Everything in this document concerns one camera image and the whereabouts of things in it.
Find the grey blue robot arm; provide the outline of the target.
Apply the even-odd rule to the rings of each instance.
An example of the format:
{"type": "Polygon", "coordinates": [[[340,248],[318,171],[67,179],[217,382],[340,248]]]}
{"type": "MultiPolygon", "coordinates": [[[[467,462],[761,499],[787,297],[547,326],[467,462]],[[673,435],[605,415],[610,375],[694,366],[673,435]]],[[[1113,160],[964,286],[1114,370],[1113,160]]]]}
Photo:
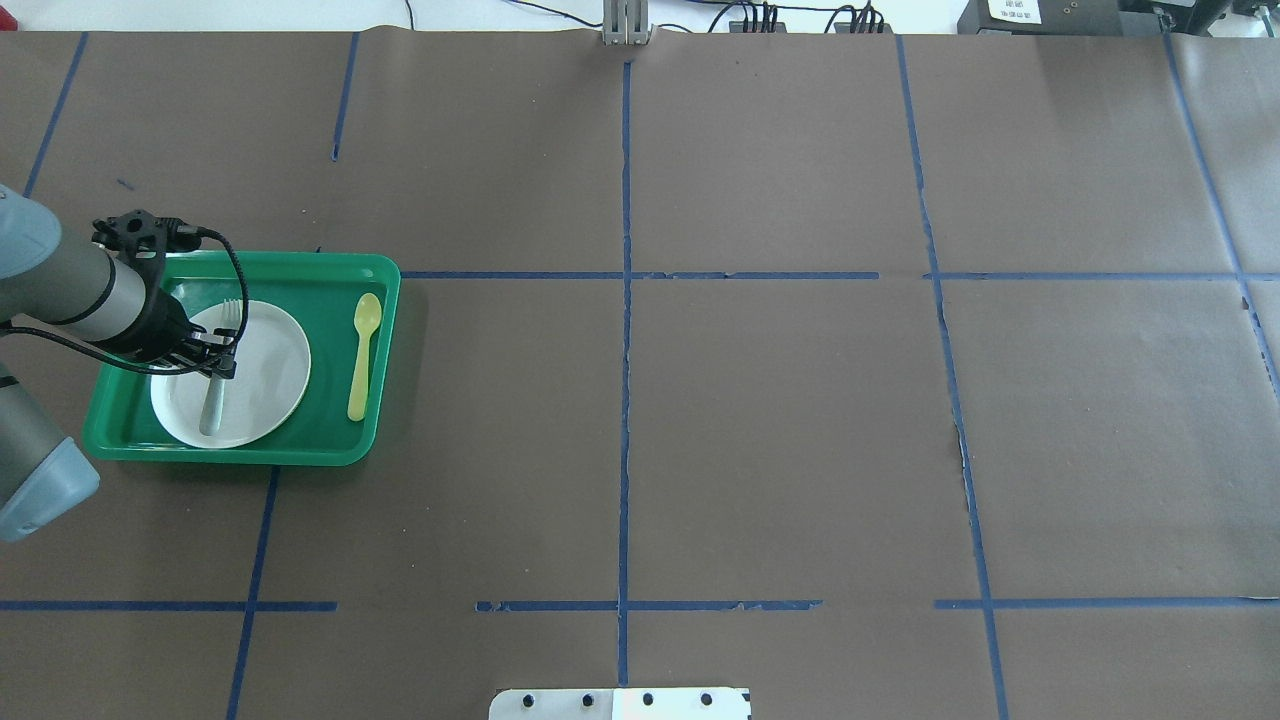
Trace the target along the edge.
{"type": "MultiPolygon", "coordinates": [[[[250,292],[216,231],[136,210],[97,219],[90,240],[10,188],[1,201],[3,336],[28,336],[141,375],[236,375],[250,292]],[[230,260],[238,292],[228,325],[193,323],[163,287],[166,260],[211,240],[230,260]]],[[[9,370],[1,389],[1,536],[15,543],[92,496],[100,477],[76,441],[9,370]]]]}

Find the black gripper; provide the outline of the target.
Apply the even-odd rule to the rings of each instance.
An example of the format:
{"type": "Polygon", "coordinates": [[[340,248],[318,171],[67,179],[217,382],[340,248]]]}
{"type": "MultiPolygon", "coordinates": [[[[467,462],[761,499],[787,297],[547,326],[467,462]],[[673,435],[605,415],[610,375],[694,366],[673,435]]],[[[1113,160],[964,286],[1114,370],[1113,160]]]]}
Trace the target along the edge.
{"type": "Polygon", "coordinates": [[[236,378],[234,354],[239,332],[209,332],[193,324],[179,301],[164,288],[150,288],[140,318],[120,338],[120,357],[160,370],[197,372],[205,377],[236,378]]]}

